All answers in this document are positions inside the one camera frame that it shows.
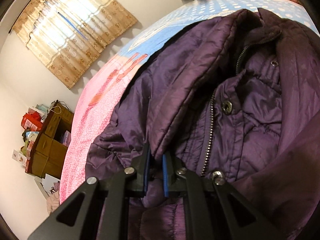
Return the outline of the brown wooden cabinet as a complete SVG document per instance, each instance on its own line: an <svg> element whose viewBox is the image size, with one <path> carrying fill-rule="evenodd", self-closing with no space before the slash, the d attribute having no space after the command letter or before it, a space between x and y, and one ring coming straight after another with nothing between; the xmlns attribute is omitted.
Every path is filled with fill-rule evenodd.
<svg viewBox="0 0 320 240"><path fill-rule="evenodd" d="M62 143L71 132L74 113L61 101L49 107L47 118L32 146L25 173L44 178L47 174L60 179L68 147Z"/></svg>

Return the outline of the purple puffer jacket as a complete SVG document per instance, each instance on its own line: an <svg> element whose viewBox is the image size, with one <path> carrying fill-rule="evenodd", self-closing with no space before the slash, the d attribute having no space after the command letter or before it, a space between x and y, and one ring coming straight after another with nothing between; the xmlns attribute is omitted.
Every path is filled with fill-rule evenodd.
<svg viewBox="0 0 320 240"><path fill-rule="evenodd" d="M107 179L149 143L226 180L296 239L319 203L319 36L259 9L200 22L140 67L91 144Z"/></svg>

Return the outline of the beige patterned window curtain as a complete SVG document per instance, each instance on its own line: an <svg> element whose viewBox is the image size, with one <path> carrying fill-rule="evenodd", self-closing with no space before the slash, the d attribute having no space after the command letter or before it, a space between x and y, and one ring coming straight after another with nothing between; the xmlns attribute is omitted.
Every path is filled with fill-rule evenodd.
<svg viewBox="0 0 320 240"><path fill-rule="evenodd" d="M13 31L68 89L137 23L116 0L31 0Z"/></svg>

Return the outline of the stacked books in cabinet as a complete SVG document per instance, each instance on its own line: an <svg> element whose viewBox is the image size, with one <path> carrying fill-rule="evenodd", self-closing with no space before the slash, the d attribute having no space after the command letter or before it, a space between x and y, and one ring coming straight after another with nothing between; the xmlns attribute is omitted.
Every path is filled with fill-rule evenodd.
<svg viewBox="0 0 320 240"><path fill-rule="evenodd" d="M66 147L68 147L70 145L70 142L71 142L71 133L69 131L65 131L65 133L61 138L61 143Z"/></svg>

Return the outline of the pile of clothes on floor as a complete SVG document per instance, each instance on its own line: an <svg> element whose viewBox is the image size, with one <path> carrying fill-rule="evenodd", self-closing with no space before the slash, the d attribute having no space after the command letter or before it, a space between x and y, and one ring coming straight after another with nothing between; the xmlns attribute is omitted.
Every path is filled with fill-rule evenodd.
<svg viewBox="0 0 320 240"><path fill-rule="evenodd" d="M54 183L47 198L47 212L50 215L60 206L60 183Z"/></svg>

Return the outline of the red gift box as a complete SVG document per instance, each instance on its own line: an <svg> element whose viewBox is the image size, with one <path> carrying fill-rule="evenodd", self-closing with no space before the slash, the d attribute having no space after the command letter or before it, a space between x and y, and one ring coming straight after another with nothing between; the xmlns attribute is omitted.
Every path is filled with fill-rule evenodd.
<svg viewBox="0 0 320 240"><path fill-rule="evenodd" d="M33 132L39 132L42 129L41 116L38 112L25 113L22 118L21 126L24 129L30 129Z"/></svg>

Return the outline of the white greeting card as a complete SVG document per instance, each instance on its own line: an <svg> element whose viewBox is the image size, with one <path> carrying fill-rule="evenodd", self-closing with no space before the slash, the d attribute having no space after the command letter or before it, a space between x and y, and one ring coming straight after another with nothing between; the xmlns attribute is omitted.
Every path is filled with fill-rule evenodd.
<svg viewBox="0 0 320 240"><path fill-rule="evenodd" d="M12 159L20 163L22 166L26 166L27 158L22 152L13 150Z"/></svg>

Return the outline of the pink and blue bedspread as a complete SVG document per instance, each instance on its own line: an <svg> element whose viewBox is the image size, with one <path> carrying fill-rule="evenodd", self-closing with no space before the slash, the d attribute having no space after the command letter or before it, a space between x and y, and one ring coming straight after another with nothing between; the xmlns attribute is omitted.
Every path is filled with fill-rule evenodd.
<svg viewBox="0 0 320 240"><path fill-rule="evenodd" d="M240 9L256 12L258 8L300 22L319 33L307 11L288 0L195 0L167 14L123 46L90 79L80 95L62 170L60 202L64 202L84 182L91 143L109 123L115 105L137 70L153 53L193 23L226 16Z"/></svg>

